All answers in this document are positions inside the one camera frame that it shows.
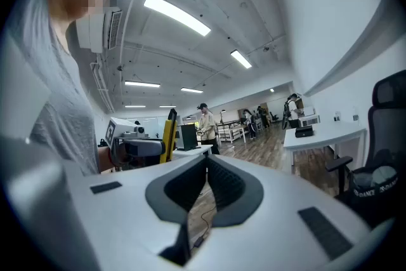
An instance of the chair headrest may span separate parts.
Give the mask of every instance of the chair headrest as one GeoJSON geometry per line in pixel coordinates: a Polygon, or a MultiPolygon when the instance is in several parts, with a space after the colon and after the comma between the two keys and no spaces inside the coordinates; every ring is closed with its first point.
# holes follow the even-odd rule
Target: chair headrest
{"type": "Polygon", "coordinates": [[[372,104],[378,108],[406,107],[406,70],[378,81],[372,92],[372,104]]]}

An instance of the curved black insert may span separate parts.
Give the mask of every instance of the curved black insert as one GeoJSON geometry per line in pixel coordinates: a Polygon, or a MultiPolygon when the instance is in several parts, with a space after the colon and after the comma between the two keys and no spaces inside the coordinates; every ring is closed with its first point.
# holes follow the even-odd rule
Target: curved black insert
{"type": "Polygon", "coordinates": [[[195,158],[149,183],[145,199],[156,215],[181,225],[175,245],[160,254],[179,265],[190,258],[187,215],[206,182],[206,168],[217,207],[213,227],[244,223],[263,200],[263,187],[256,177],[213,155],[195,158]]]}

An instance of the chair armrest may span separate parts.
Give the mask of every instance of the chair armrest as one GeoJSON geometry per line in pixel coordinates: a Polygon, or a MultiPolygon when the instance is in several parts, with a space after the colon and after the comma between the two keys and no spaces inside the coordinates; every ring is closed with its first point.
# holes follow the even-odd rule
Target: chair armrest
{"type": "Polygon", "coordinates": [[[344,156],[342,158],[335,159],[333,161],[329,161],[325,163],[325,170],[328,172],[335,171],[337,168],[341,166],[347,165],[349,162],[352,162],[353,158],[350,156],[344,156]]]}

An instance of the wooden floor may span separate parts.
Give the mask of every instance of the wooden floor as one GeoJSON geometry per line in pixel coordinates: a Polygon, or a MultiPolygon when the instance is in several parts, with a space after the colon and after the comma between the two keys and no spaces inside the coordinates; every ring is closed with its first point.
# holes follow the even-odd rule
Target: wooden floor
{"type": "MultiPolygon", "coordinates": [[[[285,130],[282,130],[281,123],[273,123],[270,128],[260,131],[257,138],[249,140],[238,139],[231,145],[230,142],[223,142],[219,149],[220,154],[245,161],[267,166],[273,169],[282,170],[285,159],[283,141],[285,130]]],[[[338,193],[338,178],[336,173],[328,173],[324,168],[324,161],[333,159],[331,150],[328,148],[311,149],[294,153],[294,166],[292,174],[298,175],[331,196],[338,193]]],[[[210,226],[213,216],[216,214],[216,203],[213,192],[206,182],[199,198],[189,212],[188,231],[190,247],[204,234],[206,238],[210,233],[210,226]]]]}

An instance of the black computer monitor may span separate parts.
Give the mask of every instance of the black computer monitor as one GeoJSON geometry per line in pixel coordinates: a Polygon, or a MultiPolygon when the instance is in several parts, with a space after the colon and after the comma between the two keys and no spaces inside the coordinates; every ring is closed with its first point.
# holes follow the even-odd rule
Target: black computer monitor
{"type": "Polygon", "coordinates": [[[194,124],[186,124],[181,127],[183,138],[183,150],[191,150],[197,147],[196,128],[194,124]]]}

